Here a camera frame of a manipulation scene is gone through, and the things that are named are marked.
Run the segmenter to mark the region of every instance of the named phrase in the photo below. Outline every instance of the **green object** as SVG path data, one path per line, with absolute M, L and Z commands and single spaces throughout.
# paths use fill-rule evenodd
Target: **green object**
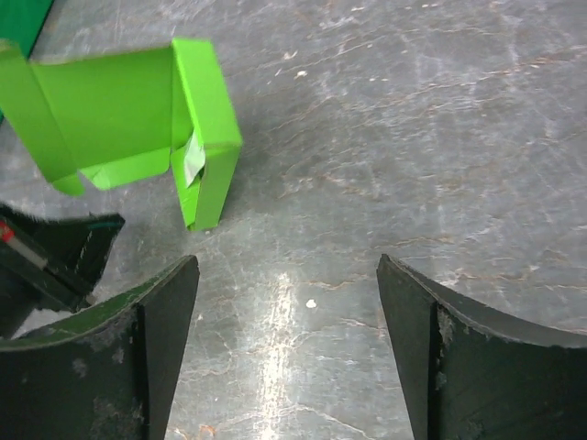
M 52 3 L 53 0 L 0 0 L 0 39 L 17 42 L 28 57 Z
M 0 108 L 57 190 L 82 194 L 78 171 L 108 190 L 171 163 L 186 226 L 218 224 L 242 139 L 210 42 L 52 64 L 0 42 Z

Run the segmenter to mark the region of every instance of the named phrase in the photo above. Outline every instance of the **white speck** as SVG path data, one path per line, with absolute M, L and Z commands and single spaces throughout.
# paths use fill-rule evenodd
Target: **white speck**
M 295 51 L 294 53 L 285 52 L 283 54 L 283 59 L 284 60 L 291 60 L 293 57 L 295 57 L 295 55 L 297 55 L 297 51 Z
M 83 359 L 74 359 L 72 366 L 73 371 L 75 371 L 80 378 L 85 378 L 85 375 L 88 374 L 88 366 Z
M 117 364 L 122 364 L 125 360 L 125 350 L 120 346 L 116 349 L 116 353 L 112 355 L 112 360 Z

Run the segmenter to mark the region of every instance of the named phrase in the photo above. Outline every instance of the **folded green paper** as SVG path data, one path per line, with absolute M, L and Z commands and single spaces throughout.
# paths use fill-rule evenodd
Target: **folded green paper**
M 52 64 L 3 41 L 0 108 L 57 190 L 82 194 L 78 171 L 108 190 L 171 163 L 186 226 L 218 224 L 242 139 L 209 41 Z

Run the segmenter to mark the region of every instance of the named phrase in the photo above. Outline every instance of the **concrete floor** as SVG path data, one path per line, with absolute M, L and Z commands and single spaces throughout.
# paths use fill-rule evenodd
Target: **concrete floor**
M 37 59 L 212 39 L 246 145 L 208 232 L 184 230 L 171 174 L 55 192 L 6 123 L 2 198 L 127 219 L 101 298 L 198 256 L 169 439 L 408 440 L 382 253 L 587 332 L 586 16 L 583 0 L 56 0 Z

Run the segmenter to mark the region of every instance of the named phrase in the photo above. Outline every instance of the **black plastic piece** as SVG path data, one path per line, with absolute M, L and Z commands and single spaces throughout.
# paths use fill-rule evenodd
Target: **black plastic piece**
M 0 438 L 162 440 L 199 280 L 195 257 L 0 341 Z
M 387 256 L 377 276 L 415 440 L 587 439 L 587 336 L 501 313 Z
M 124 223 L 118 214 L 43 220 L 0 203 L 0 336 L 11 337 L 34 308 L 89 306 Z

